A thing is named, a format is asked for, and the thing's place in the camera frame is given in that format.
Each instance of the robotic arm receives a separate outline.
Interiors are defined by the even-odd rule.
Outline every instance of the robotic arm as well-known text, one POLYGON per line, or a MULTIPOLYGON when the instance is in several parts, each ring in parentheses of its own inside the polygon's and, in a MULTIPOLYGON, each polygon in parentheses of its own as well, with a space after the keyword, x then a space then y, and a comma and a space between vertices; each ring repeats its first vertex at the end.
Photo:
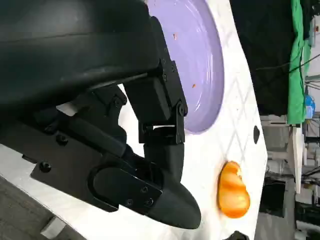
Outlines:
POLYGON ((108 212, 122 205, 197 228, 201 212, 180 183, 188 107, 148 7, 12 0, 0 16, 0 143, 36 164, 31 177, 108 212), (127 103, 118 84, 138 119, 144 157, 118 125, 127 103), (65 103, 76 113, 57 107, 65 103))

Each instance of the green cloth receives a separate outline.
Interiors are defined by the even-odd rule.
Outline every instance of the green cloth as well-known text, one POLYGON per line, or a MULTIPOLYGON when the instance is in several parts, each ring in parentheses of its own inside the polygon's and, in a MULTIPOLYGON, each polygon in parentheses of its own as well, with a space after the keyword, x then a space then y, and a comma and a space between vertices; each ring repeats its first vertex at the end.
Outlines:
POLYGON ((291 8, 292 23, 296 38, 293 43, 290 56, 287 122, 288 124, 294 125, 303 123, 306 118, 304 82, 301 78, 299 67, 301 64, 305 41, 303 13, 300 0, 291 0, 291 8))

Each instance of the orange object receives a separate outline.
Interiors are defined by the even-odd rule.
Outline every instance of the orange object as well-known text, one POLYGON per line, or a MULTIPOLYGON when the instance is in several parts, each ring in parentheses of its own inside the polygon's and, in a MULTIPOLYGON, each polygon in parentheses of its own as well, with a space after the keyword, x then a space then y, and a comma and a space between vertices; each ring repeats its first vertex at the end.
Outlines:
POLYGON ((232 219, 243 217, 250 207, 250 196, 242 181, 240 166, 228 162, 222 169, 218 185, 218 206, 226 216, 232 219))

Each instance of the floor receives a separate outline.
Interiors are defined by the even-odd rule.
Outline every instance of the floor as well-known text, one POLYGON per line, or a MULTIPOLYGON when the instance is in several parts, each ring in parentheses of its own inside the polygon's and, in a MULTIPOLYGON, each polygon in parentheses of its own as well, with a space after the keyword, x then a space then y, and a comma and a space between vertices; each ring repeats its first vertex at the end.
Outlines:
MULTIPOLYGON (((40 234, 52 219, 50 211, 0 178, 0 240, 47 240, 40 234)), ((66 226, 55 240, 85 240, 66 226)))
MULTIPOLYGON (((289 130, 268 127, 263 129, 265 143, 268 147, 284 147, 288 141, 289 130)), ((295 183, 286 181, 284 196, 284 218, 260 213, 258 216, 254 240, 294 240, 295 236, 295 183)))

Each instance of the purple plate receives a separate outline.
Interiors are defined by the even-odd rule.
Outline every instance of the purple plate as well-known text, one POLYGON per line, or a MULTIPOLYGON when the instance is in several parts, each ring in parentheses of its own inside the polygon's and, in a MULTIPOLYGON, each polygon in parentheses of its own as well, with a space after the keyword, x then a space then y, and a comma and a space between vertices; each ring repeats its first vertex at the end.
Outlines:
POLYGON ((215 21, 205 0, 148 0, 176 62, 188 104, 187 132, 210 128, 224 94, 224 63, 215 21))

